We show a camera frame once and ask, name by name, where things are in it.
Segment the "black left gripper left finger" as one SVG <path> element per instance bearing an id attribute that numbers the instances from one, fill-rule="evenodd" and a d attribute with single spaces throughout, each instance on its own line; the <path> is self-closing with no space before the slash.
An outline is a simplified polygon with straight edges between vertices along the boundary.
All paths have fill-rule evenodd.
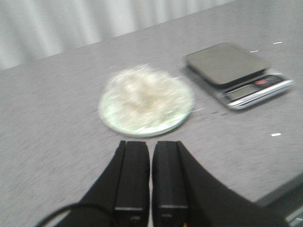
<path id="1" fill-rule="evenodd" d="M 118 227 L 146 227 L 150 209 L 150 158 L 141 141 L 121 141 L 101 176 L 79 201 L 105 208 Z"/>

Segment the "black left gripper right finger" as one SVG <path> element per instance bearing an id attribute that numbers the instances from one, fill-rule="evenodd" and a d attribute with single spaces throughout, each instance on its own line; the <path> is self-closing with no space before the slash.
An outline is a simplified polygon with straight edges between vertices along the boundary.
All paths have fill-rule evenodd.
<path id="1" fill-rule="evenodd" d="M 238 195 L 181 141 L 159 141 L 152 159 L 155 227 L 287 227 L 284 217 Z"/>

